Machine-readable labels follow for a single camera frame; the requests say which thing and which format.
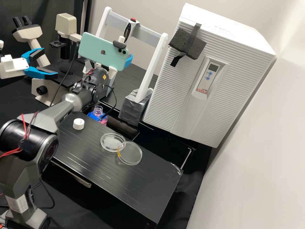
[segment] white bottle cap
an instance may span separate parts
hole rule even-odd
[[[85,121],[83,119],[77,118],[73,121],[73,128],[77,130],[83,129],[85,126]]]

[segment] mint green iphone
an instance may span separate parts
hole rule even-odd
[[[85,32],[80,41],[78,54],[106,67],[111,66],[122,71],[128,56],[128,49],[120,49],[110,41]]]

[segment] ribbed white panel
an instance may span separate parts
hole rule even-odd
[[[189,25],[179,21],[176,30],[182,28],[191,32],[193,26],[194,24]],[[144,122],[171,131],[185,98],[192,89],[192,83],[204,57],[217,59],[228,63],[229,68],[206,103],[198,104],[203,107],[201,114],[196,121],[194,120],[192,131],[183,136],[217,147],[270,67],[275,55],[205,30],[200,30],[197,37],[207,43],[197,60],[185,56],[180,59],[176,67],[172,67],[171,61],[180,52],[169,48],[148,104]]]
[[[183,57],[176,67],[170,66],[179,54],[179,51],[169,47],[143,118],[144,122],[167,131],[171,131],[204,58],[192,60]]]

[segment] gray robot arm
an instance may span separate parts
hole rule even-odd
[[[96,69],[75,85],[75,93],[67,93],[62,101],[41,111],[31,124],[28,139],[22,117],[7,122],[0,129],[0,151],[20,147],[20,153],[0,158],[0,187],[9,204],[6,214],[7,228],[48,228],[50,219],[37,208],[32,184],[40,177],[58,147],[59,124],[72,112],[81,111],[88,104],[101,99],[104,92],[104,69]],[[27,125],[34,114],[25,114]]]

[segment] petri dish lid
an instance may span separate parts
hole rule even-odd
[[[118,157],[127,165],[139,164],[142,159],[142,150],[134,142],[123,142],[117,149]]]
[[[121,151],[124,148],[122,143],[125,141],[125,138],[118,133],[106,133],[101,137],[101,145],[103,149],[112,153],[117,152],[118,148]]]

